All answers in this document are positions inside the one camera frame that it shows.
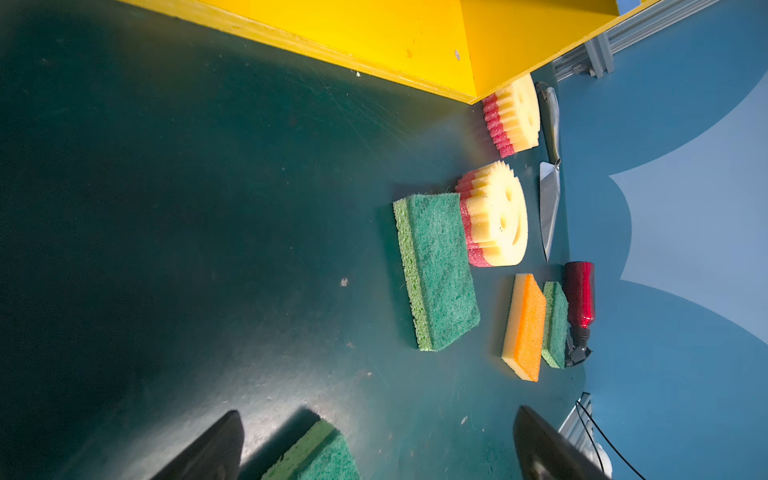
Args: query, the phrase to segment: wire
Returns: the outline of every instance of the wire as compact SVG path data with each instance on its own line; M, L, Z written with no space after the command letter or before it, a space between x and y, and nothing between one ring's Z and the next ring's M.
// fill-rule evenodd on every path
M619 452L619 451L616 449L616 447L614 447L614 444L613 444L613 443L611 443L611 440L608 440L608 437L607 437L607 436L605 436L605 434L603 433L603 431L602 431L602 430L600 430L600 426L599 426L599 425L598 425L598 424L595 422L595 420L592 418L592 415L590 415L590 414L589 414L589 412L587 412L587 409L586 409L586 408L584 408L584 406L581 404L581 402L579 402L578 400L576 400L576 403L577 403L577 405L579 405L579 406L581 407L581 409L582 409L582 410L584 410L584 413L586 413L586 414L587 414L587 416L589 417L589 419L592 421L592 425L594 425L594 427L595 427L596 429L598 429L598 432L600 432L600 435L602 435L602 436L603 436L603 438L605 439L605 441L606 441L606 442L608 442L608 444L611 446L611 448L614 450L614 452L616 452L616 455L619 455L619 457L621 457L621 459L622 459L622 460L624 460L624 463L626 463L626 464L627 464L627 466L628 466L629 468L632 468L632 471L633 471L633 472L637 473L637 476L638 476L638 477L640 477L640 478L642 478L643 480L645 480L645 477L644 477L644 476L642 476L642 475L640 475L640 472L638 472L638 471L637 471L637 469L636 469L635 467L633 467L633 466L632 466L632 464L631 464L630 462L628 462L628 461L627 461L627 459L626 459L626 458L624 458L624 456L623 456L623 455L622 455L622 454L621 454L621 453L620 453L620 452Z
M598 446L594 444L594 439L592 438L592 435L590 435L589 430L587 430L587 425L584 423L584 419L581 417L581 413L578 411L578 409L576 409L576 415L578 415L578 419L579 419L579 422L581 422L581 426L584 427L584 433L587 434L587 437L589 437L589 441L592 442L592 448L594 449L594 454L598 456L598 460L600 461L600 470L602 470L603 473L605 473L605 467L603 466L603 459L600 458L600 452L598 451Z

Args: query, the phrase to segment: orange sponge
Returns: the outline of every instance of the orange sponge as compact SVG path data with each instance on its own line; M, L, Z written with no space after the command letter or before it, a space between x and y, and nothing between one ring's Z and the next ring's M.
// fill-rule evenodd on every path
M502 360L523 380L538 382L547 299L530 273L515 275Z

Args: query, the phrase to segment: green scouring pad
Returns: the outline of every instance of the green scouring pad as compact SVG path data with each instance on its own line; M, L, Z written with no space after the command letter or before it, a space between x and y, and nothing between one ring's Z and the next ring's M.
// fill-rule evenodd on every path
M554 369L565 368L565 337L568 334L568 300L557 282L544 284L547 315L544 320L544 342L541 357Z
M359 480L344 435L320 420L266 471L261 480Z
M440 350L480 323L458 194L394 203L420 350Z

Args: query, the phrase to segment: dark green tabletop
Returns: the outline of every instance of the dark green tabletop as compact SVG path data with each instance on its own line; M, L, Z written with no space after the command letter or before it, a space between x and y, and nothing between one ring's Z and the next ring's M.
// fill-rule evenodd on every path
M545 149L508 159L525 260L473 267L480 325L420 352L392 202L498 159L480 105L54 4L0 12L5 477L149 478L238 409L248 478L309 411L366 479L519 478L517 408L557 427L584 385L498 358L513 275L543 284L568 260L563 203L552 264L541 248Z

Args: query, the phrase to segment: metal frame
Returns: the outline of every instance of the metal frame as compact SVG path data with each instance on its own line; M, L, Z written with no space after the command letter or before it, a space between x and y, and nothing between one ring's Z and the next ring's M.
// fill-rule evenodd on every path
M558 81L585 71L601 78L603 72L614 70L613 55L638 43L657 31L689 17L719 0L662 0L633 15L584 45L556 58L554 74Z

